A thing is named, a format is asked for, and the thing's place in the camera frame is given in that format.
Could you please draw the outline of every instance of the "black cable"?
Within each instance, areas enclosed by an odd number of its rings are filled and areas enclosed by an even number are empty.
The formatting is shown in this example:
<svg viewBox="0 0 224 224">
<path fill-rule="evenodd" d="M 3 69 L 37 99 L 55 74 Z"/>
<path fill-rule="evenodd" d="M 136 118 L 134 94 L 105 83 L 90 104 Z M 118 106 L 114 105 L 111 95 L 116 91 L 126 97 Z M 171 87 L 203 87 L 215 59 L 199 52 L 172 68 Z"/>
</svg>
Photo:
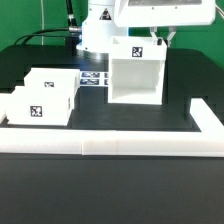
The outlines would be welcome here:
<svg viewBox="0 0 224 224">
<path fill-rule="evenodd" d="M 71 2 L 71 0 L 66 0 L 66 6 L 67 6 L 68 14 L 73 14 L 73 9 L 72 9 L 72 2 Z"/>
<path fill-rule="evenodd" d="M 66 0 L 66 6 L 68 12 L 68 26 L 77 26 L 77 22 L 73 14 L 72 1 Z"/>
<path fill-rule="evenodd" d="M 55 28 L 55 29 L 45 29 L 45 30 L 39 30 L 33 34 L 30 35 L 26 35 L 26 39 L 22 42 L 22 45 L 25 45 L 31 38 L 33 38 L 34 36 L 38 36 L 38 34 L 42 34 L 42 33 L 50 33 L 50 32 L 57 32 L 57 31 L 69 31 L 68 28 Z"/>
<path fill-rule="evenodd" d="M 20 40 L 22 40 L 24 38 L 27 38 L 27 37 L 30 37 L 30 39 L 31 39 L 33 37 L 69 37 L 69 36 L 64 36 L 64 35 L 45 35 L 45 34 L 30 34 L 30 35 L 24 35 L 24 36 L 18 38 L 15 41 L 14 45 L 17 45 Z"/>
</svg>

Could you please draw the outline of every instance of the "green wall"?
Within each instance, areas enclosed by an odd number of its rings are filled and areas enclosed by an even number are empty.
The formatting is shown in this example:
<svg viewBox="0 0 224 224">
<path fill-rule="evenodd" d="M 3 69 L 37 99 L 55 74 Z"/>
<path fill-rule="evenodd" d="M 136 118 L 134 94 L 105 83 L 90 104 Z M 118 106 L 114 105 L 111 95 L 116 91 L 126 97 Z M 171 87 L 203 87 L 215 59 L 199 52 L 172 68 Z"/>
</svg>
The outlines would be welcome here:
<svg viewBox="0 0 224 224">
<path fill-rule="evenodd" d="M 67 26 L 65 0 L 43 0 L 45 12 L 45 28 Z M 0 8 L 0 50 L 12 45 L 17 38 L 41 29 L 40 0 L 1 0 Z M 88 0 L 73 0 L 74 14 L 78 24 L 87 16 Z M 224 8 L 224 1 L 217 4 Z M 131 29 L 131 35 L 149 35 L 148 29 Z M 159 30 L 166 36 L 164 28 Z M 36 37 L 30 43 L 41 44 Z M 63 38 L 45 38 L 45 44 L 64 44 Z M 190 48 L 202 51 L 216 64 L 224 69 L 224 20 L 218 15 L 211 26 L 178 27 L 172 41 L 173 48 Z"/>
</svg>

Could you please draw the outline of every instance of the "black table surface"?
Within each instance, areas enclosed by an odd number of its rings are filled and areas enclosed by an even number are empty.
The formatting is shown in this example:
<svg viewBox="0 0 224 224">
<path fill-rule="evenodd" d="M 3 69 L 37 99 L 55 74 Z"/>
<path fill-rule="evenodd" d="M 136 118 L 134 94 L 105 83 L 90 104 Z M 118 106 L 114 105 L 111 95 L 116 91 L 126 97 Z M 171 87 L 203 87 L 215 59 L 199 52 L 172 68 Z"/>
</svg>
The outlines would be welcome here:
<svg viewBox="0 0 224 224">
<path fill-rule="evenodd" d="M 64 47 L 10 46 L 0 53 L 0 92 L 22 85 L 32 66 L 108 70 Z M 190 99 L 205 99 L 223 122 L 223 89 L 223 70 L 201 52 L 169 49 L 162 106 L 108 105 L 107 88 L 82 87 L 66 128 L 199 131 Z M 0 223 L 221 224 L 223 171 L 223 158 L 4 153 Z"/>
</svg>

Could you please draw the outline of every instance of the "white cardboard box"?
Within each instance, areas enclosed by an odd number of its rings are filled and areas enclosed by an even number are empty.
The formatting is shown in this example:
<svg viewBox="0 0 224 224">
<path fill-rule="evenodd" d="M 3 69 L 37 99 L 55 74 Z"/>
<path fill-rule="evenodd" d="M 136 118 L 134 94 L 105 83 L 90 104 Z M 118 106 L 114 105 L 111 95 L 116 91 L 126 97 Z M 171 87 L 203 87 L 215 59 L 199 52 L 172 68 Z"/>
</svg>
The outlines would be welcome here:
<svg viewBox="0 0 224 224">
<path fill-rule="evenodd" d="M 71 114 L 70 91 L 59 88 L 17 86 L 9 97 L 9 124 L 67 125 Z"/>
<path fill-rule="evenodd" d="M 151 37 L 113 37 L 108 102 L 162 104 L 166 51 Z"/>
<path fill-rule="evenodd" d="M 24 84 L 27 87 L 69 89 L 71 94 L 71 107 L 74 109 L 74 98 L 80 87 L 80 70 L 32 68 L 25 76 Z"/>
</svg>

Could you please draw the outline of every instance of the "white box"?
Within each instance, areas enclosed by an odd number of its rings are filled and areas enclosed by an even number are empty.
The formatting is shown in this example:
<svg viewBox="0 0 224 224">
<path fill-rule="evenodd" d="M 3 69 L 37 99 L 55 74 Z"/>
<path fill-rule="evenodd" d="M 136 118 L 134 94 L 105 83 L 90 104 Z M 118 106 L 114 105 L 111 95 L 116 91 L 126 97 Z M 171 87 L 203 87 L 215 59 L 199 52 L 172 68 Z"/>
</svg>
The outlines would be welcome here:
<svg viewBox="0 0 224 224">
<path fill-rule="evenodd" d="M 80 87 L 80 70 L 32 68 L 24 78 L 24 84 L 27 87 L 69 89 L 71 94 L 71 107 L 74 109 L 74 98 Z"/>
<path fill-rule="evenodd" d="M 9 124 L 67 125 L 71 114 L 70 91 L 17 86 L 9 97 Z"/>
<path fill-rule="evenodd" d="M 151 37 L 113 37 L 108 102 L 161 105 L 166 51 Z"/>
<path fill-rule="evenodd" d="M 6 117 L 5 110 L 9 96 L 10 94 L 8 93 L 0 93 L 0 124 Z"/>
</svg>

